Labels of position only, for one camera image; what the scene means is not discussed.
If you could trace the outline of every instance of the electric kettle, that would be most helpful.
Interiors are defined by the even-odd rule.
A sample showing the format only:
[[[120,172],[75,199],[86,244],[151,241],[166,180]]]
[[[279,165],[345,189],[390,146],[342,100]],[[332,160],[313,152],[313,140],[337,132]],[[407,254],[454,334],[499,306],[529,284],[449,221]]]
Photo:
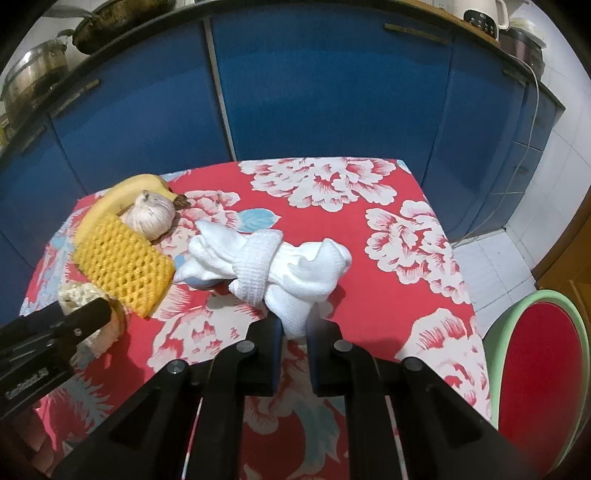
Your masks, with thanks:
[[[495,40],[499,39],[499,30],[509,28],[505,0],[453,0],[450,13],[480,28]]]

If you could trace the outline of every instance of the tablecloth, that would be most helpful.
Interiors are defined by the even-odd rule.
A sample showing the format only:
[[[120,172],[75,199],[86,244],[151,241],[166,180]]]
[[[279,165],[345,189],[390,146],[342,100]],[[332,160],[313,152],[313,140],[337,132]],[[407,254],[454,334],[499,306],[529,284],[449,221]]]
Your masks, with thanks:
[[[466,285],[441,226],[407,166],[379,158],[243,161],[163,176],[191,207],[157,248],[180,266],[206,219],[240,232],[277,228],[294,245],[332,238],[353,264],[321,313],[374,356],[423,359],[485,418],[491,406],[482,340]],[[72,264],[72,237],[104,192],[78,201],[37,265],[21,313],[55,301]],[[222,288],[173,285],[155,313],[131,314],[123,337],[99,359],[81,355],[73,378],[42,401],[39,415],[59,456],[169,360],[215,356],[266,313]],[[278,394],[245,402],[241,480],[348,477],[343,398],[311,392],[306,346],[284,342]]]

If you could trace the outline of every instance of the kitchen cabinet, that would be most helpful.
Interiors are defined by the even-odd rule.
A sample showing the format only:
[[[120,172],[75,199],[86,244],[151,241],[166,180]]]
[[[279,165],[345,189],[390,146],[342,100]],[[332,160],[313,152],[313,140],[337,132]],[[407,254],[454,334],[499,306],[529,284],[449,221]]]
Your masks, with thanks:
[[[527,141],[530,137],[531,122],[534,119],[535,100],[535,83],[528,82],[525,89],[523,107],[519,115],[519,121],[513,139],[524,145],[527,145]],[[550,137],[550,131],[554,126],[557,111],[558,107],[556,104],[550,99],[550,97],[548,97],[548,95],[540,90],[538,113],[535,116],[534,130],[531,134],[531,147],[538,150],[545,149],[546,142]]]
[[[211,24],[239,160],[400,158],[423,178],[445,99],[447,31],[345,5],[266,5]]]
[[[33,276],[33,268],[25,262],[2,233],[0,233],[0,264],[2,265],[2,275],[0,275],[1,327],[18,317],[29,280]]]
[[[491,193],[486,196],[478,215],[470,225],[474,235],[503,228],[523,198],[523,192],[508,193],[504,198],[502,197],[500,193]]]
[[[50,113],[89,192],[138,173],[231,160],[201,21],[157,34],[101,64]]]
[[[46,243],[86,192],[47,117],[8,148],[0,164],[0,231],[34,267]]]
[[[526,145],[517,142],[511,143],[505,162],[491,188],[491,193],[487,195],[480,211],[469,227],[470,231],[474,230],[474,235],[492,232],[506,225],[523,198],[541,156],[542,152],[535,148],[527,149]],[[511,181],[515,169],[517,169],[517,174]]]
[[[524,98],[511,67],[456,37],[446,103],[422,187],[452,241],[469,232],[501,169]]]
[[[524,157],[525,151],[525,145],[516,142],[511,144],[499,176],[491,188],[491,193],[503,193],[507,191],[515,170],[517,170],[517,174],[515,174],[508,191],[525,192],[542,157],[542,152],[535,148],[530,147],[527,150],[527,155]]]

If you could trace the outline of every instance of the white tile floor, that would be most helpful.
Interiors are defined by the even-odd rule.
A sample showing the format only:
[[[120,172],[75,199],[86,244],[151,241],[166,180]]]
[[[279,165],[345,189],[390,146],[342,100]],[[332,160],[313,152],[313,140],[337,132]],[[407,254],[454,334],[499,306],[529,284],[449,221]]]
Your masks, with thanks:
[[[535,292],[530,268],[504,231],[460,245],[454,253],[481,335],[507,308]]]

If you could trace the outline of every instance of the countertop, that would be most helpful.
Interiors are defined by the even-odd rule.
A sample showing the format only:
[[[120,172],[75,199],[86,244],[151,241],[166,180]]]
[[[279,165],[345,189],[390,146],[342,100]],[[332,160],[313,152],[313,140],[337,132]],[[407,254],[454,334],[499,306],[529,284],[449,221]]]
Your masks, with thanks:
[[[7,154],[13,150],[16,144],[25,141],[27,135],[30,135],[31,133],[32,124],[37,122],[59,97],[67,93],[78,81],[84,78],[93,69],[127,48],[169,28],[177,27],[209,15],[231,12],[240,8],[289,3],[342,4],[376,8],[389,12],[399,12],[408,15],[409,17],[422,20],[440,28],[447,28],[455,33],[471,38],[481,47],[486,48],[507,63],[512,64],[526,79],[533,80],[529,69],[519,60],[501,50],[500,44],[492,37],[486,35],[483,31],[464,22],[458,17],[446,12],[444,9],[424,4],[419,0],[307,0],[299,2],[290,0],[203,0],[194,5],[173,10],[168,14],[154,18],[153,20],[128,31],[76,66],[65,78],[56,83],[51,93],[43,100],[37,110],[25,120],[3,152],[0,153],[0,168],[4,163],[2,160],[5,160]],[[548,87],[541,82],[539,82],[539,85],[540,89],[548,95],[559,108],[564,110],[564,105],[556,98]]]

